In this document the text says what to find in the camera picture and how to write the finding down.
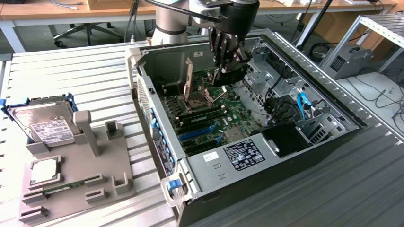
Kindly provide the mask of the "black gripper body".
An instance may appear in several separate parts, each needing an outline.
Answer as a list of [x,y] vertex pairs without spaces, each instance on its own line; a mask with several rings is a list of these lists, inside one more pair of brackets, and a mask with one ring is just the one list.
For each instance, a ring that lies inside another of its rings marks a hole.
[[209,49],[215,66],[220,67],[220,58],[225,50],[244,47],[245,36],[251,31],[259,10],[259,1],[229,1],[220,6],[220,22],[208,27]]

